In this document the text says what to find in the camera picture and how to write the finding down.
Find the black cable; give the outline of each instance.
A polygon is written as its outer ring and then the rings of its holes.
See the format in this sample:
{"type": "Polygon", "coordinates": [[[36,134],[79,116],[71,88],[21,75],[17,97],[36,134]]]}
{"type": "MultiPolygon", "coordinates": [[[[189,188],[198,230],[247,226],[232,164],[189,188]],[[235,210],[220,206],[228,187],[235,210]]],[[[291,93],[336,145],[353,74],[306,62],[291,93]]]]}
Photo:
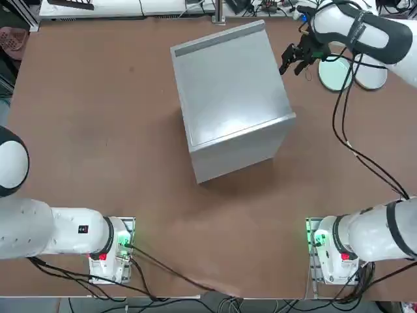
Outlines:
{"type": "Polygon", "coordinates": [[[302,309],[299,309],[299,308],[296,308],[295,307],[295,304],[291,304],[291,303],[288,303],[286,300],[284,300],[284,302],[285,303],[287,303],[290,307],[291,307],[291,309],[294,309],[294,310],[296,310],[296,311],[300,311],[300,312],[311,312],[311,311],[314,311],[314,310],[317,310],[317,309],[319,309],[319,308],[326,308],[326,307],[328,307],[329,305],[331,305],[334,301],[336,301],[336,299],[341,295],[341,293],[343,292],[343,290],[349,285],[349,283],[351,282],[351,280],[354,278],[354,277],[356,277],[356,274],[358,274],[358,272],[359,272],[359,270],[361,269],[361,267],[359,267],[354,273],[353,273],[353,275],[352,276],[350,276],[349,277],[349,279],[347,280],[347,282],[346,282],[346,284],[344,284],[343,285],[343,287],[339,290],[339,292],[334,296],[334,298],[333,299],[331,299],[331,300],[329,300],[329,302],[328,303],[326,303],[325,305],[320,305],[320,306],[316,306],[315,308],[309,308],[309,309],[306,309],[306,310],[302,310],[302,309]]]}
{"type": "Polygon", "coordinates": [[[377,305],[378,309],[382,312],[382,313],[389,313],[389,311],[387,311],[383,305],[381,304],[380,301],[375,301],[375,304],[377,305]]]}
{"type": "Polygon", "coordinates": [[[358,307],[358,305],[360,304],[360,301],[362,300],[362,296],[358,298],[357,302],[355,303],[354,306],[352,306],[351,308],[340,308],[338,306],[336,306],[334,303],[331,303],[332,307],[338,309],[339,311],[343,311],[343,312],[349,312],[349,311],[353,311],[355,308],[358,307]]]}
{"type": "Polygon", "coordinates": [[[154,258],[153,256],[149,255],[148,253],[146,253],[145,251],[135,247],[134,245],[130,245],[130,244],[126,244],[125,245],[128,248],[133,248],[134,250],[138,251],[140,254],[146,256],[148,259],[152,260],[153,262],[157,263],[159,266],[163,267],[165,270],[171,272],[172,274],[174,274],[175,276],[182,278],[183,280],[189,282],[190,284],[193,284],[194,286],[201,288],[203,290],[206,291],[215,291],[212,288],[206,287],[202,284],[199,284],[197,282],[194,282],[193,280],[189,279],[188,277],[185,277],[184,275],[174,271],[172,268],[170,268],[169,266],[165,265],[164,263],[162,263],[161,261],[157,260],[156,258],[154,258]]]}
{"type": "MultiPolygon", "coordinates": [[[[161,306],[167,306],[167,305],[171,305],[173,303],[186,302],[186,301],[188,301],[188,302],[198,302],[201,305],[203,305],[211,313],[216,313],[213,309],[211,309],[208,305],[206,305],[203,301],[201,301],[199,299],[175,299],[175,300],[172,300],[170,302],[158,303],[158,304],[152,305],[152,306],[149,306],[149,305],[135,305],[135,306],[129,306],[129,308],[145,308],[145,307],[146,308],[159,308],[161,306]]],[[[115,308],[108,308],[107,310],[101,311],[100,313],[108,313],[108,312],[111,312],[113,310],[120,310],[122,308],[124,308],[124,306],[117,306],[115,308]]]]}
{"type": "Polygon", "coordinates": [[[80,286],[82,286],[84,289],[86,289],[89,293],[91,293],[91,295],[93,296],[93,297],[96,297],[97,299],[100,299],[100,300],[112,300],[113,302],[124,302],[125,300],[126,300],[126,298],[125,299],[115,299],[115,298],[112,298],[112,297],[110,297],[100,286],[98,286],[98,285],[95,285],[95,284],[93,284],[92,282],[89,282],[89,281],[87,281],[87,280],[84,280],[84,279],[81,279],[81,278],[75,278],[75,277],[72,277],[72,276],[70,276],[69,274],[66,274],[66,273],[64,273],[64,272],[60,272],[60,273],[62,273],[62,274],[64,274],[64,275],[66,275],[66,276],[62,276],[62,275],[58,275],[58,274],[55,274],[55,273],[51,273],[51,272],[49,272],[49,271],[47,271],[47,270],[45,270],[45,269],[43,269],[43,268],[41,268],[41,266],[39,266],[39,264],[38,263],[36,263],[35,261],[33,261],[33,260],[31,260],[31,258],[28,258],[29,259],[29,261],[31,261],[31,263],[37,268],[37,269],[39,269],[41,272],[43,272],[43,273],[45,273],[45,274],[47,274],[47,275],[50,275],[50,276],[54,276],[54,277],[58,277],[58,278],[62,278],[62,279],[65,279],[65,280],[72,280],[72,281],[75,281],[75,282],[77,282],[80,286]],[[97,288],[98,290],[100,290],[100,292],[101,293],[103,293],[103,295],[106,297],[106,298],[103,298],[103,297],[101,297],[101,296],[99,296],[99,295],[97,295],[95,292],[93,292],[91,289],[89,289],[87,286],[84,286],[83,284],[81,284],[81,282],[84,282],[84,283],[86,283],[86,284],[88,284],[88,285],[90,285],[90,286],[92,286],[92,287],[95,287],[95,288],[97,288]]]}
{"type": "Polygon", "coordinates": [[[154,304],[154,301],[152,301],[151,303],[149,303],[146,307],[144,307],[144,308],[141,308],[137,313],[141,313],[141,312],[143,312],[144,310],[146,310],[147,308],[149,308],[150,306],[152,306],[154,304]]]}
{"type": "MultiPolygon", "coordinates": [[[[352,75],[352,80],[347,88],[347,92],[346,92],[346,96],[345,96],[345,104],[343,106],[343,113],[342,113],[342,118],[341,118],[341,133],[343,136],[343,139],[345,140],[345,142],[349,142],[347,139],[347,135],[346,135],[346,130],[345,130],[345,120],[346,120],[346,113],[347,113],[347,102],[349,99],[349,94],[351,92],[351,88],[353,86],[353,82],[354,82],[354,78],[356,77],[356,73],[359,70],[359,66],[360,63],[362,62],[362,58],[364,57],[363,54],[360,55],[359,61],[358,61],[358,66],[356,67],[356,70],[354,71],[353,75],[352,75]]],[[[400,196],[405,197],[404,194],[401,193],[401,191],[398,190],[398,188],[396,188],[393,184],[391,184],[391,182],[389,182],[387,179],[385,179],[382,175],[380,175],[377,171],[375,171],[373,168],[371,168],[371,166],[369,166],[368,164],[365,163],[365,161],[363,161],[358,155],[355,155],[355,157],[358,159],[358,161],[364,165],[367,169],[369,169],[370,171],[372,171],[372,173],[374,173],[377,177],[379,177],[380,179],[382,179],[385,183],[387,183],[388,185],[391,186],[391,188],[397,192],[400,196]]]]}
{"type": "Polygon", "coordinates": [[[246,6],[246,10],[243,13],[242,17],[244,17],[246,15],[246,13],[248,13],[249,9],[251,8],[252,10],[254,9],[253,3],[255,2],[255,0],[252,0],[252,2],[250,3],[250,5],[246,6]]]}
{"type": "Polygon", "coordinates": [[[145,13],[143,13],[143,7],[142,7],[142,1],[141,0],[139,0],[139,4],[141,5],[142,16],[145,17],[145,13]]]}
{"type": "Polygon", "coordinates": [[[277,10],[282,11],[285,14],[285,16],[288,17],[288,14],[286,13],[286,11],[284,11],[282,8],[280,8],[278,6],[276,8],[277,8],[277,10]]]}
{"type": "Polygon", "coordinates": [[[383,276],[383,277],[381,277],[381,278],[378,278],[378,279],[376,279],[376,280],[374,280],[367,288],[366,288],[366,290],[365,291],[367,291],[368,289],[370,289],[370,287],[372,287],[372,286],[374,286],[374,285],[376,285],[376,284],[378,284],[379,282],[382,282],[383,280],[386,280],[386,279],[388,279],[388,278],[390,278],[390,277],[393,277],[394,275],[396,275],[396,274],[399,274],[399,273],[402,273],[403,271],[406,271],[407,269],[410,269],[411,267],[414,267],[414,266],[416,266],[417,265],[417,261],[416,262],[413,262],[413,263],[411,263],[411,264],[408,264],[408,265],[406,265],[406,266],[404,266],[404,267],[402,267],[402,268],[400,268],[400,269],[398,269],[398,270],[396,270],[396,271],[394,271],[394,272],[392,272],[392,273],[390,273],[390,274],[388,274],[388,275],[385,275],[385,276],[383,276]]]}
{"type": "Polygon", "coordinates": [[[74,309],[72,308],[71,298],[68,298],[68,304],[70,305],[71,313],[74,313],[74,309]]]}
{"type": "MultiPolygon", "coordinates": [[[[353,63],[356,63],[356,64],[359,64],[359,65],[362,65],[362,66],[364,66],[364,67],[372,67],[372,68],[382,68],[382,69],[385,69],[386,67],[385,66],[383,66],[383,65],[374,65],[374,64],[369,64],[369,63],[364,63],[364,62],[359,62],[359,61],[356,61],[356,60],[353,60],[353,59],[351,59],[350,57],[346,57],[346,56],[344,56],[344,55],[340,55],[340,54],[331,54],[331,56],[336,56],[337,58],[343,58],[343,59],[345,59],[345,60],[348,60],[349,62],[353,62],[353,63]]],[[[336,59],[331,59],[331,60],[326,60],[326,62],[334,62],[334,61],[336,61],[336,59]]]]}
{"type": "Polygon", "coordinates": [[[200,3],[200,7],[201,7],[201,10],[203,10],[203,14],[205,15],[206,14],[206,11],[204,9],[203,3],[200,3]]]}
{"type": "Polygon", "coordinates": [[[148,288],[148,284],[146,283],[145,275],[143,274],[142,268],[139,266],[139,264],[137,263],[135,259],[131,258],[130,261],[133,263],[134,267],[136,267],[137,271],[139,272],[143,287],[145,288],[146,292],[149,294],[149,298],[152,300],[152,302],[166,301],[167,299],[159,299],[151,293],[151,291],[148,288]]]}
{"type": "Polygon", "coordinates": [[[289,4],[291,5],[291,8],[292,8],[292,9],[295,9],[295,7],[294,7],[293,3],[291,2],[291,0],[288,0],[288,2],[289,2],[289,4]]]}
{"type": "Polygon", "coordinates": [[[344,145],[350,151],[356,153],[355,155],[359,155],[362,158],[364,158],[365,160],[367,160],[368,162],[372,163],[372,165],[376,166],[381,172],[383,172],[387,177],[389,177],[397,185],[398,189],[400,189],[401,193],[404,195],[404,198],[406,200],[408,200],[408,199],[410,199],[409,195],[407,194],[407,192],[405,191],[405,189],[403,188],[403,186],[392,175],[390,175],[382,166],[380,166],[374,160],[372,160],[368,156],[364,155],[363,153],[359,152],[358,150],[352,148],[348,143],[346,143],[345,141],[343,141],[343,139],[340,137],[340,135],[338,134],[338,132],[336,130],[336,113],[338,111],[340,99],[341,99],[341,96],[343,94],[344,88],[346,86],[347,80],[349,79],[349,75],[352,72],[352,68],[353,68],[353,63],[351,63],[351,65],[349,67],[349,70],[348,70],[348,73],[346,75],[345,81],[343,82],[342,88],[341,88],[340,93],[338,95],[338,99],[336,100],[336,105],[334,106],[334,111],[333,111],[333,115],[332,115],[332,128],[333,128],[333,133],[335,134],[336,138],[339,140],[339,142],[342,145],[344,145]]]}
{"type": "Polygon", "coordinates": [[[339,54],[334,54],[334,53],[330,54],[332,57],[335,57],[335,58],[328,59],[328,57],[327,57],[326,58],[326,62],[336,62],[338,59],[340,59],[341,57],[343,57],[343,54],[345,53],[346,50],[347,50],[347,47],[344,47],[340,51],[339,54]]]}
{"type": "Polygon", "coordinates": [[[110,282],[110,283],[112,283],[114,285],[118,285],[120,287],[124,287],[124,288],[130,289],[130,290],[134,290],[134,291],[141,292],[141,293],[147,295],[148,297],[150,296],[145,290],[141,290],[139,288],[135,288],[135,287],[131,287],[131,286],[128,286],[128,285],[124,285],[124,284],[121,284],[120,282],[115,282],[115,281],[112,281],[112,280],[107,279],[107,278],[104,278],[104,277],[99,277],[99,276],[90,275],[90,274],[75,273],[75,272],[69,271],[67,269],[62,269],[60,267],[56,267],[56,266],[49,265],[45,261],[43,261],[43,260],[41,260],[39,258],[29,258],[29,259],[34,260],[37,263],[37,265],[39,265],[41,267],[46,267],[48,269],[53,269],[54,271],[58,271],[60,273],[66,273],[66,274],[70,274],[70,275],[74,275],[74,276],[86,277],[88,279],[95,278],[95,279],[99,279],[99,280],[104,280],[106,282],[110,282]]]}

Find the metal box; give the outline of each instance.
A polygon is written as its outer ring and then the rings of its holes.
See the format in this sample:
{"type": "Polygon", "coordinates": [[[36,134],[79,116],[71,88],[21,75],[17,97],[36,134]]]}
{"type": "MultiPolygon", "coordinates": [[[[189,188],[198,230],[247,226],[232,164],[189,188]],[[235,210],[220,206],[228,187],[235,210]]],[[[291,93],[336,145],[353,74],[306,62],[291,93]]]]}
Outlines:
{"type": "Polygon", "coordinates": [[[198,183],[272,158],[295,121],[264,21],[171,48],[198,183]]]}

